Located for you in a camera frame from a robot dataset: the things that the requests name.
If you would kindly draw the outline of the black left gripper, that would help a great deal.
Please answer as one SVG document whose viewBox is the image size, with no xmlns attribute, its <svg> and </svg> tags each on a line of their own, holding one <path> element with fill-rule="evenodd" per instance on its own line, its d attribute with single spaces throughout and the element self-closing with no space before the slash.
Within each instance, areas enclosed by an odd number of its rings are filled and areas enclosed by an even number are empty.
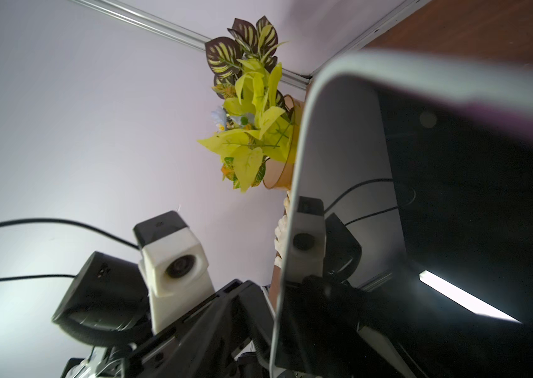
<svg viewBox="0 0 533 378">
<path fill-rule="evenodd" d="M 232 280 L 139 346 L 124 377 L 268 377 L 274 318 L 262 288 Z"/>
</svg>

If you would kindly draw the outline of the black phone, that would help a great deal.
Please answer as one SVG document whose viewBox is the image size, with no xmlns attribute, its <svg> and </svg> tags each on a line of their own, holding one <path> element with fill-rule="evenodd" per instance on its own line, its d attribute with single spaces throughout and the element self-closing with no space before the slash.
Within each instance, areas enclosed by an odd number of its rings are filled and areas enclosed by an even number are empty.
<svg viewBox="0 0 533 378">
<path fill-rule="evenodd" d="M 290 202 L 272 370 L 533 377 L 533 67 L 331 61 Z"/>
</svg>

